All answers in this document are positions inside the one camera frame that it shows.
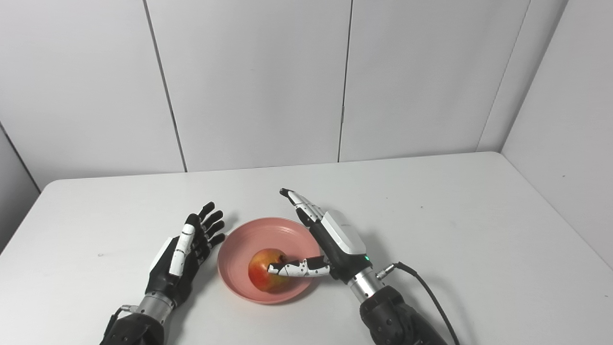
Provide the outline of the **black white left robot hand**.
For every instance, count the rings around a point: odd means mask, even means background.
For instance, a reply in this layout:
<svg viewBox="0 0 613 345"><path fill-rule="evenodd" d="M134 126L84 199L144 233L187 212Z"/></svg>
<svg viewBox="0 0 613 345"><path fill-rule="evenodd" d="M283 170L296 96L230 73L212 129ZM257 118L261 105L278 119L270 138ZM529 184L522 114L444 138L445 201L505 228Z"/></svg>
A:
<svg viewBox="0 0 613 345"><path fill-rule="evenodd" d="M200 266L226 236L223 212L209 202L199 214L189 214L181 233L169 238L156 255L149 272L146 294L162 294L180 307L190 296Z"/></svg>

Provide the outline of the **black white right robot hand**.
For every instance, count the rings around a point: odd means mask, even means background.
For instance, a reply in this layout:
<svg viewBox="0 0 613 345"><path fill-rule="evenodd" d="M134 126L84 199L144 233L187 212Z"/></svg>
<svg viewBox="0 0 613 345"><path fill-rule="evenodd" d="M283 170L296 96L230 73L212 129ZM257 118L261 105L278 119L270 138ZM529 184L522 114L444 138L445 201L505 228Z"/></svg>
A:
<svg viewBox="0 0 613 345"><path fill-rule="evenodd" d="M269 274L286 277L329 275L350 285L358 280L360 273L372 268L364 242L343 214L335 210L324 211L293 190L282 188L279 192L294 206L298 218L319 245L322 255L286 264L269 264Z"/></svg>

